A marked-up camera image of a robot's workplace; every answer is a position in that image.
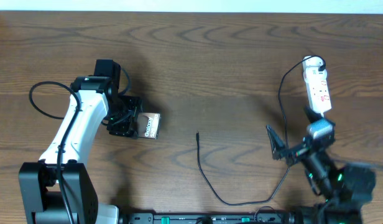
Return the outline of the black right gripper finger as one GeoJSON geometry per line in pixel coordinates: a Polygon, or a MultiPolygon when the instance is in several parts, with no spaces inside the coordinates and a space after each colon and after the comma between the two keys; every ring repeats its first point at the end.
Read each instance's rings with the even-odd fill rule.
{"type": "Polygon", "coordinates": [[[314,112],[309,106],[304,107],[304,112],[310,123],[314,123],[321,119],[324,119],[325,121],[329,122],[331,125],[333,126],[335,125],[333,121],[326,119],[324,116],[322,116],[319,113],[314,112]]]}
{"type": "Polygon", "coordinates": [[[281,140],[281,138],[270,125],[266,126],[266,131],[270,141],[273,160],[282,159],[285,156],[286,151],[285,143],[281,140]]]}

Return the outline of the rose gold Galaxy smartphone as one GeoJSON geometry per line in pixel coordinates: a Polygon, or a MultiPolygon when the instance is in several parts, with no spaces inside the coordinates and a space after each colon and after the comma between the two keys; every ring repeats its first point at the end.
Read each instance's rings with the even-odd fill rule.
{"type": "Polygon", "coordinates": [[[157,139],[160,129],[160,113],[139,113],[137,133],[140,138],[157,139]]]}

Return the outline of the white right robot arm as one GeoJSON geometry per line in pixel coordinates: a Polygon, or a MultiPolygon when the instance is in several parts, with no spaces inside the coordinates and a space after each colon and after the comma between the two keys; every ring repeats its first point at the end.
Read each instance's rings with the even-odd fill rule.
{"type": "Polygon", "coordinates": [[[307,135],[290,149],[274,129],[266,126],[272,158],[284,159],[288,167],[303,164],[313,193],[326,201],[287,212],[282,223],[362,223],[361,208],[372,200],[375,172],[354,164],[336,167],[326,153],[335,142],[335,123],[309,107],[304,111],[310,121],[307,135]]]}

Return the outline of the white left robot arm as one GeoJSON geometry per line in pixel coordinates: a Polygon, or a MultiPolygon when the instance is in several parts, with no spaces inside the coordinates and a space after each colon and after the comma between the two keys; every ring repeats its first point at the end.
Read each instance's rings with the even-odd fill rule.
{"type": "Polygon", "coordinates": [[[36,162],[25,162],[19,185],[27,223],[127,223],[115,205],[99,203],[87,172],[100,125],[112,135],[138,138],[141,99],[119,91],[124,69],[98,59],[92,75],[65,89],[70,104],[53,141],[36,162]]]}

